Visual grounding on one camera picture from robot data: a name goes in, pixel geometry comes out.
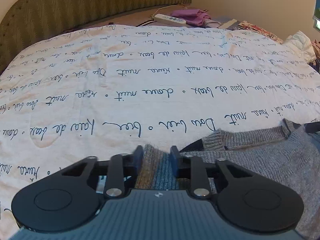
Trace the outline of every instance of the white blanket with handwriting print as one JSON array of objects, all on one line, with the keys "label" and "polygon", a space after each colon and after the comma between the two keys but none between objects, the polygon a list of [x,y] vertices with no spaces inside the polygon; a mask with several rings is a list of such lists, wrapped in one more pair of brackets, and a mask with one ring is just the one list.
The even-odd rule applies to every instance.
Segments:
[{"label": "white blanket with handwriting print", "polygon": [[319,88],[286,46],[250,31],[112,25],[38,42],[0,77],[0,239],[18,229],[15,193],[59,168],[315,121]]}]

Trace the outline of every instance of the sweater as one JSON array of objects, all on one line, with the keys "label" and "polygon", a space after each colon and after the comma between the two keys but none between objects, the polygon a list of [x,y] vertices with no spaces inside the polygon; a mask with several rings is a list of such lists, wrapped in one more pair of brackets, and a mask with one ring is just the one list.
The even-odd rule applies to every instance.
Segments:
[{"label": "sweater", "polygon": [[[303,125],[283,120],[270,129],[232,133],[217,130],[202,138],[203,151],[195,155],[204,162],[227,159],[295,190],[303,199],[304,212],[296,230],[306,239],[320,236],[320,135],[308,134]],[[216,193],[213,179],[209,178]],[[136,188],[188,189],[188,179],[172,174],[169,153],[152,145],[144,147],[144,160]]]}]

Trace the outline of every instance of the headboard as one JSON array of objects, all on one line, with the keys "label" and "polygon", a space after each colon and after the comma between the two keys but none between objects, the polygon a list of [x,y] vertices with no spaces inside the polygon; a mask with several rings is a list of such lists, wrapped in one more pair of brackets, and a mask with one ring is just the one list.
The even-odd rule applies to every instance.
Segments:
[{"label": "headboard", "polygon": [[0,74],[28,46],[92,21],[191,0],[18,0],[0,24]]}]

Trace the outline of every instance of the black circular joint cover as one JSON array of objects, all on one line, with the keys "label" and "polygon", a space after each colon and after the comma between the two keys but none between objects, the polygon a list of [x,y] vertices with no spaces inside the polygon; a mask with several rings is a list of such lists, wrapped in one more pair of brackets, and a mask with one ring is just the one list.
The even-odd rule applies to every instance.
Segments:
[{"label": "black circular joint cover", "polygon": [[219,193],[217,206],[232,224],[260,233],[294,228],[304,209],[295,191],[259,175],[230,181]]},{"label": "black circular joint cover", "polygon": [[62,232],[92,218],[99,199],[79,177],[48,176],[20,190],[11,207],[21,226],[38,232]]}]

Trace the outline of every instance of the knit sweater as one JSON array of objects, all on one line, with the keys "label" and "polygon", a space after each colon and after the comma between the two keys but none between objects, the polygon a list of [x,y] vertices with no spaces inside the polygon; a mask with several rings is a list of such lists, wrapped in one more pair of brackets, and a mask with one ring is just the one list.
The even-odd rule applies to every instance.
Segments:
[{"label": "knit sweater", "polygon": [[[292,188],[305,205],[297,231],[306,239],[320,236],[320,135],[308,134],[304,126],[284,120],[282,126],[250,132],[217,130],[202,138],[202,143],[204,151],[181,154],[209,163],[225,158]],[[209,180],[215,193],[213,179]],[[168,153],[146,145],[136,187],[187,189],[190,182],[173,176]]]}]

